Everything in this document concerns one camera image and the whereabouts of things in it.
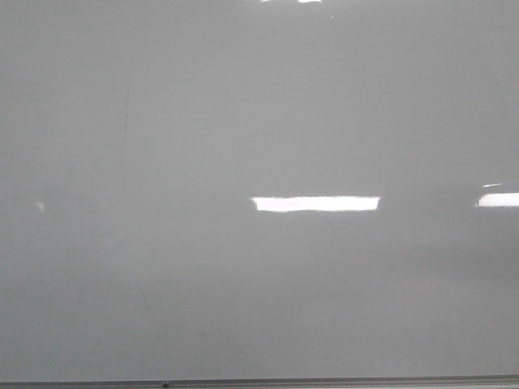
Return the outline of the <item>white whiteboard with frame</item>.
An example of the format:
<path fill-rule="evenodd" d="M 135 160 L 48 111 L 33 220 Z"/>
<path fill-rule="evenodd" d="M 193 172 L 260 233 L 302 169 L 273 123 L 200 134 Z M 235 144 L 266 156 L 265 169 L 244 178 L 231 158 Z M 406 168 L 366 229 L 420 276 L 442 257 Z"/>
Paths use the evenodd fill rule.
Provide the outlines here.
<path fill-rule="evenodd" d="M 4 1 L 1 378 L 518 371 L 515 1 Z"/>

